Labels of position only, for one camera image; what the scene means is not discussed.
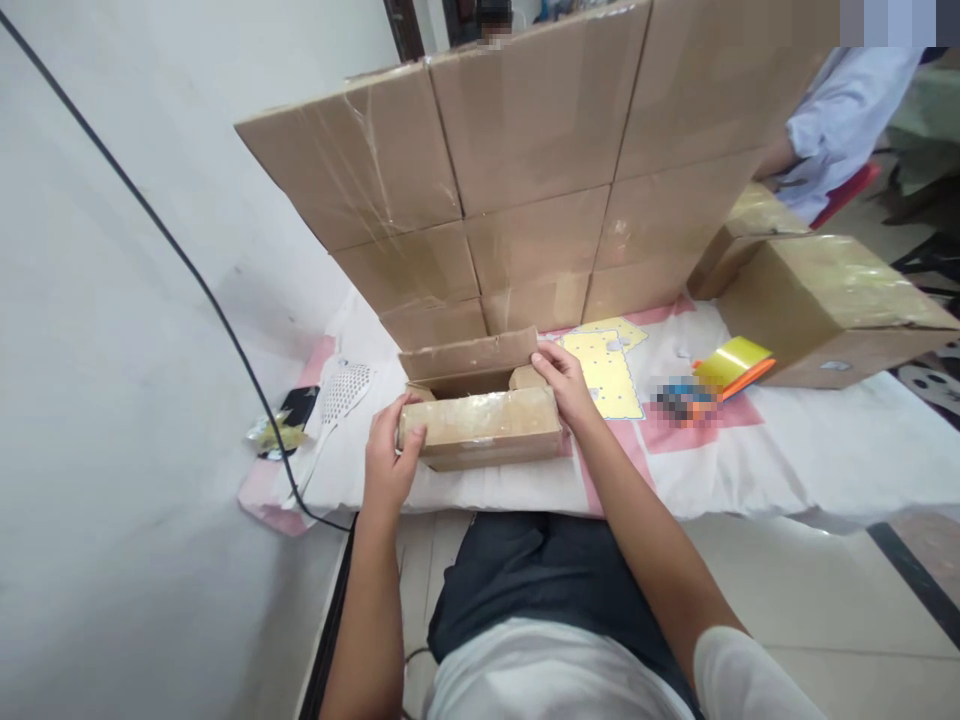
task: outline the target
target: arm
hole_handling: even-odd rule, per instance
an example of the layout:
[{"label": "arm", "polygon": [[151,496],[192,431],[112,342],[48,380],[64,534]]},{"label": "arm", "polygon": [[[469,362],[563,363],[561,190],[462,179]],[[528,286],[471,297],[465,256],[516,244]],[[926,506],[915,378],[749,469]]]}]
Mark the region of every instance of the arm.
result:
[{"label": "arm", "polygon": [[396,454],[401,395],[374,418],[367,441],[363,506],[353,535],[353,557],[343,617],[333,652],[321,720],[398,718],[403,703],[403,629],[397,525],[413,484],[424,428],[411,431]]},{"label": "arm", "polygon": [[554,390],[573,430],[630,572],[643,591],[667,644],[691,687],[693,653],[709,628],[746,629],[727,604],[683,528],[627,458],[597,410],[580,362],[553,343],[541,343],[533,366]]}]

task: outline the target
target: cardboard box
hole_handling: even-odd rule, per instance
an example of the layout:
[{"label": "cardboard box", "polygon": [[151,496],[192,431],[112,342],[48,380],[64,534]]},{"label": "cardboard box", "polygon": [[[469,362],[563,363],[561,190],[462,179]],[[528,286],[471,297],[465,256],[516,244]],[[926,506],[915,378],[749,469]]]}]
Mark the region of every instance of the cardboard box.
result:
[{"label": "cardboard box", "polygon": [[515,285],[480,298],[487,329],[493,333],[535,326],[541,332],[579,325],[587,298],[589,273]]},{"label": "cardboard box", "polygon": [[236,130],[330,252],[462,217],[422,62]]},{"label": "cardboard box", "polygon": [[843,388],[960,337],[960,322],[849,237],[769,240],[717,302],[773,351],[766,385]]},{"label": "cardboard box", "polygon": [[480,296],[461,220],[340,250],[333,259],[379,314]]},{"label": "cardboard box", "polygon": [[809,226],[763,185],[751,182],[687,279],[694,300],[712,300],[733,282],[764,240],[811,234]]},{"label": "cardboard box", "polygon": [[699,253],[660,254],[642,263],[594,271],[582,322],[670,305],[683,292],[684,282],[699,259]]},{"label": "cardboard box", "polygon": [[380,324],[401,350],[447,345],[487,335],[478,299],[385,313],[380,316]]},{"label": "cardboard box", "polygon": [[426,425],[420,459],[439,472],[527,462],[560,451],[557,403],[529,365],[535,328],[400,355],[420,397],[400,415],[399,447]]},{"label": "cardboard box", "polygon": [[[807,42],[826,39],[800,22],[827,22],[813,4],[655,0],[617,179],[767,145],[840,44]],[[778,26],[794,36],[771,39]],[[752,29],[763,34],[751,37]]]},{"label": "cardboard box", "polygon": [[607,185],[467,218],[481,293],[589,273],[609,194]]},{"label": "cardboard box", "polygon": [[614,183],[594,270],[646,263],[659,255],[699,258],[762,152],[748,150]]},{"label": "cardboard box", "polygon": [[430,58],[467,217],[613,181],[649,11],[621,2]]}]

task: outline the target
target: white sleeve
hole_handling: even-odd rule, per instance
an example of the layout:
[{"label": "white sleeve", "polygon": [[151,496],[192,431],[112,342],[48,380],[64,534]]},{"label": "white sleeve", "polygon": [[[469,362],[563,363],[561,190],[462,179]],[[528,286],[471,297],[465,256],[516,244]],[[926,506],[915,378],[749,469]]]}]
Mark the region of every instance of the white sleeve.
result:
[{"label": "white sleeve", "polygon": [[849,48],[787,121],[797,157],[823,164],[870,157],[913,79],[923,48]]},{"label": "white sleeve", "polygon": [[693,674],[710,720],[825,720],[756,640],[714,627],[697,641]]}]

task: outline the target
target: red chair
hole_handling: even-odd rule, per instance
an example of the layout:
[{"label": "red chair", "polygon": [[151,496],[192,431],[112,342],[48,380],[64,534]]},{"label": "red chair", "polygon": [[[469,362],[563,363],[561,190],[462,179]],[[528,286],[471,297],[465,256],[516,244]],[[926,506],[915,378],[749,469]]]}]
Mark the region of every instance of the red chair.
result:
[{"label": "red chair", "polygon": [[821,213],[817,215],[817,219],[810,223],[810,229],[816,230],[836,215],[840,211],[840,208],[866,190],[879,175],[880,166],[874,162],[868,162],[857,170],[856,175],[847,180],[843,185],[828,192],[827,198],[829,202],[827,202],[827,206]]}]

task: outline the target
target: stacked cardboard boxes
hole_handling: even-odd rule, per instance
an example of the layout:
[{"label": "stacked cardboard boxes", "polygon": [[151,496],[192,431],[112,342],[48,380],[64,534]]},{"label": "stacked cardboard boxes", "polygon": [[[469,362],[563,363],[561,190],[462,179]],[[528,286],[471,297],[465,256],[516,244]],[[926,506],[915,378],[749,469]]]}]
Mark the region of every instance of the stacked cardboard boxes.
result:
[{"label": "stacked cardboard boxes", "polygon": [[403,349],[641,310],[681,291],[825,55],[716,32],[747,4],[619,2],[237,131]]}]

